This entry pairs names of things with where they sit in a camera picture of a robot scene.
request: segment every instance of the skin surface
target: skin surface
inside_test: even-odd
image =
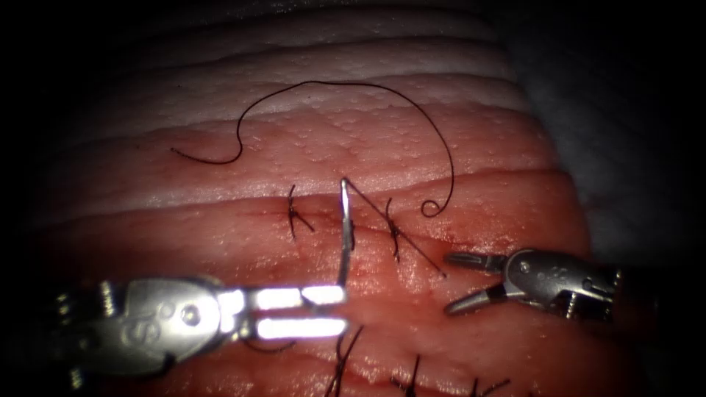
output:
[[[351,330],[365,328],[343,396],[400,396],[390,377],[406,384],[417,354],[419,396],[467,396],[475,378],[480,390],[511,380],[493,396],[639,392],[629,354],[575,323],[516,303],[459,318],[441,312],[499,281],[442,264],[449,250],[590,256],[571,178],[477,17],[413,8],[295,12],[175,28],[135,40],[116,59],[108,88],[52,150],[39,182],[52,200],[26,224],[35,248],[64,274],[85,282],[157,274],[209,275],[226,285],[333,283],[338,181],[348,177],[380,208],[392,197],[395,224],[448,277],[403,241],[396,263],[385,220],[353,197],[350,302],[339,313]],[[419,212],[424,200],[443,203],[449,193],[438,136],[409,103],[371,87],[306,85],[263,102],[243,122],[243,156],[229,165],[169,150],[227,159],[252,102],[311,79],[383,85],[422,106],[452,152],[449,206],[434,218]],[[296,240],[292,184],[295,209],[315,228],[295,221]],[[335,363],[335,340],[278,355],[237,344],[105,393],[320,396]]]

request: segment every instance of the black suture thread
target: black suture thread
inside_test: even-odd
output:
[[[351,251],[355,251],[355,224],[351,219]]]
[[[399,244],[397,243],[397,236],[399,236],[399,228],[390,218],[390,203],[392,202],[392,197],[388,198],[388,203],[385,205],[385,219],[388,222],[388,228],[390,229],[390,235],[392,236],[392,241],[395,243],[395,251],[392,256],[395,257],[397,263],[399,263]]]
[[[476,378],[473,381],[473,390],[471,391],[471,395],[469,397],[488,397],[492,392],[495,390],[498,390],[500,387],[507,386],[510,384],[509,379],[505,379],[503,381],[500,381],[494,385],[491,385],[489,388],[485,389],[485,391],[481,392],[480,394],[477,394],[478,392],[478,378]]]
[[[419,360],[421,359],[421,356],[417,354],[417,360],[414,363],[414,371],[412,372],[412,379],[410,380],[409,385],[405,386],[400,382],[399,380],[395,379],[395,377],[390,378],[390,383],[393,385],[397,386],[400,390],[404,392],[404,397],[417,397],[417,393],[414,391],[414,386],[417,383],[417,370],[419,369]]]
[[[243,339],[243,343],[245,343],[245,346],[247,346],[250,350],[255,350],[258,353],[265,353],[265,354],[278,354],[282,353],[283,351],[293,348],[294,345],[296,345],[296,341],[292,340],[291,342],[287,343],[284,346],[281,346],[279,348],[261,348],[259,346],[255,346],[252,343],[250,343],[249,340]]]
[[[446,209],[446,207],[449,205],[449,201],[451,200],[451,196],[452,196],[453,193],[454,193],[454,180],[455,180],[454,159],[453,159],[453,157],[451,156],[451,149],[449,148],[449,144],[446,143],[446,140],[443,138],[443,135],[441,134],[441,131],[439,130],[439,127],[436,126],[436,124],[434,123],[434,121],[432,120],[432,118],[429,117],[429,115],[427,114],[427,112],[424,111],[424,109],[422,109],[418,104],[416,104],[414,101],[412,101],[412,99],[410,99],[409,97],[407,97],[405,94],[400,93],[400,92],[397,91],[397,90],[393,90],[392,88],[388,88],[388,87],[385,87],[385,86],[382,86],[382,85],[378,85],[378,84],[363,83],[363,82],[322,82],[322,81],[318,81],[318,80],[308,80],[308,81],[305,81],[305,82],[297,83],[297,84],[295,84],[295,85],[291,85],[291,86],[289,86],[289,87],[282,88],[282,89],[277,90],[277,91],[275,91],[275,92],[273,92],[273,93],[269,93],[268,95],[265,95],[264,97],[262,97],[262,98],[256,100],[255,102],[253,102],[250,106],[248,106],[248,107],[245,109],[245,111],[243,111],[243,114],[240,115],[240,117],[239,117],[239,119],[238,119],[238,125],[235,127],[235,137],[236,137],[236,139],[238,139],[238,145],[239,145],[239,147],[238,147],[238,153],[237,153],[234,157],[229,158],[228,160],[208,160],[208,159],[201,159],[201,158],[194,157],[194,156],[191,156],[191,155],[189,155],[189,154],[186,154],[186,153],[184,153],[183,151],[180,151],[179,149],[176,149],[176,148],[171,148],[170,150],[172,150],[174,153],[177,153],[178,155],[180,155],[180,156],[182,156],[182,157],[186,157],[186,158],[189,159],[189,160],[194,160],[194,161],[201,162],[201,163],[204,163],[204,164],[226,165],[226,164],[230,164],[230,163],[232,163],[232,162],[235,162],[235,161],[236,161],[237,159],[239,159],[240,156],[243,154],[243,141],[242,141],[241,138],[240,138],[240,124],[243,122],[243,119],[245,118],[245,116],[247,115],[247,113],[248,113],[253,107],[257,106],[260,102],[265,101],[266,99],[269,99],[269,98],[271,98],[271,97],[273,97],[273,96],[275,96],[275,95],[279,95],[280,93],[284,93],[285,91],[293,90],[293,89],[295,89],[295,88],[297,88],[297,87],[300,87],[300,86],[306,85],[306,84],[321,84],[321,85],[339,85],[339,86],[354,86],[354,87],[372,87],[372,88],[380,88],[380,89],[382,89],[382,90],[386,90],[386,91],[388,91],[388,92],[394,93],[394,94],[396,94],[397,96],[399,96],[400,98],[402,98],[402,99],[404,99],[405,101],[407,101],[407,102],[409,102],[410,104],[412,104],[412,106],[414,106],[414,107],[427,119],[427,121],[429,121],[429,124],[431,124],[432,128],[433,128],[434,131],[436,132],[436,135],[439,137],[439,139],[441,139],[441,142],[442,142],[442,144],[443,144],[443,148],[446,149],[446,155],[449,157],[449,169],[450,169],[450,171],[451,171],[451,186],[449,187],[449,194],[446,196],[446,199],[444,200],[443,205],[439,205],[439,203],[436,202],[436,201],[434,201],[434,200],[427,199],[427,200],[424,200],[424,201],[421,203],[421,206],[420,206],[420,208],[419,208],[419,211],[420,211],[421,214],[422,214],[423,216],[425,216],[426,218],[434,218],[435,216],[441,214],[441,213]],[[427,212],[425,212],[425,211],[424,211],[424,208],[425,208],[427,205],[430,205],[430,206],[432,206],[432,207],[436,207],[436,212],[434,212],[434,213],[427,213]]]
[[[331,379],[331,382],[329,383],[329,387],[326,388],[326,392],[324,393],[324,397],[330,396],[331,392],[335,389],[334,396],[335,397],[340,397],[340,388],[341,384],[343,383],[343,370],[346,369],[346,362],[348,362],[348,358],[351,356],[351,351],[353,350],[353,345],[355,345],[356,341],[358,340],[358,337],[360,336],[360,333],[363,331],[364,326],[360,326],[358,330],[355,332],[355,335],[353,335],[353,339],[351,339],[351,344],[348,345],[348,349],[346,349],[346,353],[342,354],[340,352],[340,348],[343,345],[343,337],[346,336],[345,334],[342,334],[340,337],[338,337],[338,341],[336,341],[336,368],[335,368],[335,375],[333,376],[333,379]]]
[[[366,202],[366,204],[368,206],[370,206],[370,208],[372,208],[375,212],[377,212],[377,214],[380,215],[380,217],[382,219],[385,219],[385,220],[388,219],[387,215],[383,211],[381,211],[380,208],[378,208],[377,205],[375,205],[375,203],[370,201],[370,199],[366,195],[364,195],[363,192],[361,192],[355,185],[353,185],[353,182],[351,182],[350,179],[348,179],[348,178],[344,178],[344,179],[346,180],[346,183],[348,184],[348,186],[350,186],[351,189],[353,189],[353,191],[355,193],[357,193]],[[399,227],[397,227],[397,226],[395,226],[395,227],[397,229],[397,235],[404,238],[404,240],[407,241],[412,246],[412,248],[414,248],[415,251],[417,251],[422,257],[424,257],[424,259],[426,259],[427,262],[429,262],[434,267],[434,269],[436,269],[441,274],[441,276],[445,279],[447,277],[446,273],[444,273],[441,270],[441,268],[439,268],[438,265],[436,263],[434,263],[432,258],[430,258],[429,255],[427,255],[424,251],[422,251],[421,248],[419,248],[419,246],[417,246],[412,241],[412,239],[409,238]]]
[[[294,193],[295,187],[296,185],[292,185],[292,188],[289,190],[289,195],[287,195],[287,202],[289,203],[289,230],[292,232],[292,240],[296,240],[296,235],[294,234],[294,218],[299,219],[301,222],[307,225],[309,230],[315,232],[314,226],[311,226],[311,224],[307,222],[306,219],[302,218],[299,212],[294,209],[294,197],[292,196],[292,193]]]

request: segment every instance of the screw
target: screw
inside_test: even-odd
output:
[[[530,272],[530,264],[525,261],[520,262],[520,273],[527,274],[529,272]]]
[[[196,326],[201,322],[199,308],[189,304],[182,310],[182,321],[188,326]]]

